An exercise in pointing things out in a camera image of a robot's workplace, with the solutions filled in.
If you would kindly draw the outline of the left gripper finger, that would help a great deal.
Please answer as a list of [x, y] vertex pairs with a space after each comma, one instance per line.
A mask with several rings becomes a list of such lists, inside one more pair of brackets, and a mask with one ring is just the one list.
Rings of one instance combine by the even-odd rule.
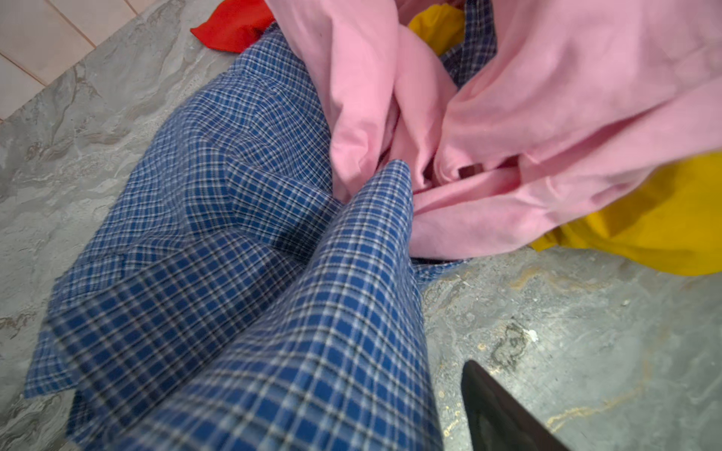
[[477, 362], [464, 364], [461, 391], [475, 450], [568, 451]]

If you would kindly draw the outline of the blue checkered cloth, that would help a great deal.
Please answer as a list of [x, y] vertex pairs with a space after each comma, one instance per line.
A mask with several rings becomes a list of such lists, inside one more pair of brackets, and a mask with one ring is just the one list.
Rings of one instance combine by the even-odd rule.
[[24, 396], [85, 450], [439, 450], [402, 163], [349, 205], [278, 26], [177, 108], [56, 281]]

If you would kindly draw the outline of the light pink cloth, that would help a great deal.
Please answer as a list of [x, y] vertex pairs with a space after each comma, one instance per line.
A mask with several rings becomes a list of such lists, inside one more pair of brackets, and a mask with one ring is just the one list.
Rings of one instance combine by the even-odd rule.
[[496, 1], [498, 50], [456, 86], [396, 1], [272, 1], [332, 132], [333, 192], [408, 164], [410, 250], [516, 250], [721, 146], [717, 1]]

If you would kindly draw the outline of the yellow cloth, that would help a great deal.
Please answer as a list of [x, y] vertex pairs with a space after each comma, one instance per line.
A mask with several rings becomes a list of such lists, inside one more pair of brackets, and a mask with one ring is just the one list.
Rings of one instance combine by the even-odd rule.
[[[488, 1], [468, 1], [463, 9], [434, 5], [409, 27], [443, 59], [457, 85], [496, 55]], [[626, 197], [560, 225], [530, 247], [537, 252], [557, 246], [594, 249], [670, 274], [716, 274], [720, 224], [721, 153], [714, 151], [656, 169]]]

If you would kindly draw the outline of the red cloth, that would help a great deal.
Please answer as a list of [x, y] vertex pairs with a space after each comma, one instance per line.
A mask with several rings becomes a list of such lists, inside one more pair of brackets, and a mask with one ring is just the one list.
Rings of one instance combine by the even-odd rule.
[[192, 28], [191, 33], [207, 48], [242, 54], [274, 21], [272, 11], [263, 0], [226, 0], [205, 23]]

